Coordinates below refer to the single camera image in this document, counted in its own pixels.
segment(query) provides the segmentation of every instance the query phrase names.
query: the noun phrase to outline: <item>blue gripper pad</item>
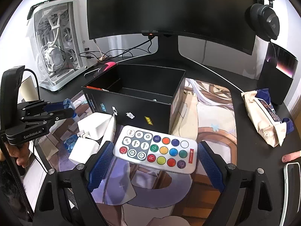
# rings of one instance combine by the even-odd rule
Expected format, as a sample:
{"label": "blue gripper pad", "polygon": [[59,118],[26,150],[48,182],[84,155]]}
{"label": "blue gripper pad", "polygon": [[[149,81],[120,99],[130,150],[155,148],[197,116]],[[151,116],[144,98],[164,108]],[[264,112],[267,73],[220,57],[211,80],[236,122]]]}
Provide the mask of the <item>blue gripper pad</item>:
{"label": "blue gripper pad", "polygon": [[106,173],[114,156],[114,144],[112,142],[109,142],[106,147],[102,148],[97,152],[96,156],[99,155],[99,158],[89,173],[87,189],[90,193],[92,193],[94,189],[98,188],[101,181],[106,177]]}
{"label": "blue gripper pad", "polygon": [[222,193],[225,189],[222,172],[201,142],[198,144],[198,158],[204,167],[213,188],[218,189],[220,193]]}

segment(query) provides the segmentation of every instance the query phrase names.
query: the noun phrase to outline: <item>open cardboard box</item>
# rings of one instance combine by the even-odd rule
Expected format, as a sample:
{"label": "open cardboard box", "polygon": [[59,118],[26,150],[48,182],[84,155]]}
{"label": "open cardboard box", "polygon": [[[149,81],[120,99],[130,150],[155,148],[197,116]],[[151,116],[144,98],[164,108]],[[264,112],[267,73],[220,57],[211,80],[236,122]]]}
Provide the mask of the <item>open cardboard box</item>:
{"label": "open cardboard box", "polygon": [[184,86],[185,70],[117,64],[82,89],[93,112],[115,113],[124,126],[170,133]]}

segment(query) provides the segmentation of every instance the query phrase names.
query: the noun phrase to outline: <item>screw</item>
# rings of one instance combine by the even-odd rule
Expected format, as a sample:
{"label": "screw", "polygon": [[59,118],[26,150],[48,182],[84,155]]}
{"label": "screw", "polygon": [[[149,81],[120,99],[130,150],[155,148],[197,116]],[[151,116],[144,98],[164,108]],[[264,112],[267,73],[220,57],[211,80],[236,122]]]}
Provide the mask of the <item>screw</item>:
{"label": "screw", "polygon": [[84,167],[85,167],[85,165],[81,163],[81,164],[78,164],[78,165],[76,166],[76,169],[77,169],[77,170],[82,170]]}
{"label": "screw", "polygon": [[259,174],[264,174],[264,170],[262,168],[258,168],[257,171]]}
{"label": "screw", "polygon": [[55,173],[55,169],[54,168],[51,168],[51,169],[49,169],[49,171],[48,171],[48,174],[53,174],[53,173]]}
{"label": "screw", "polygon": [[231,170],[234,170],[236,168],[236,166],[232,163],[227,164],[228,168]]}

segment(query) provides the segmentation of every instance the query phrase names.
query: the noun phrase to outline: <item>white remote control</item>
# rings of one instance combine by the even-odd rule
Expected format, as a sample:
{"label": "white remote control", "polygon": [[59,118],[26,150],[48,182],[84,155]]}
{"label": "white remote control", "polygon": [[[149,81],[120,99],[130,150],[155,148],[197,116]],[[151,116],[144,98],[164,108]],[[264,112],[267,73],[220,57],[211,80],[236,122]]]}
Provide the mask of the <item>white remote control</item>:
{"label": "white remote control", "polygon": [[131,163],[190,174],[196,167],[197,151],[198,144],[192,139],[125,126],[113,153]]}

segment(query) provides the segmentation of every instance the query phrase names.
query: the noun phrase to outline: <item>monitor stand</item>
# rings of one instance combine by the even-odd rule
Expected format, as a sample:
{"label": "monitor stand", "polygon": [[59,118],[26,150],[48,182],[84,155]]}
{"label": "monitor stand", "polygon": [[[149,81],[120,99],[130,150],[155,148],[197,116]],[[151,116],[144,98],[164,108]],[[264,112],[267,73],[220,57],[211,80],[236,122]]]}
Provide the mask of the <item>monitor stand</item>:
{"label": "monitor stand", "polygon": [[197,69],[198,71],[203,70],[200,65],[180,54],[178,36],[168,34],[158,35],[157,52],[129,58],[119,63],[146,64],[185,70],[187,68]]}

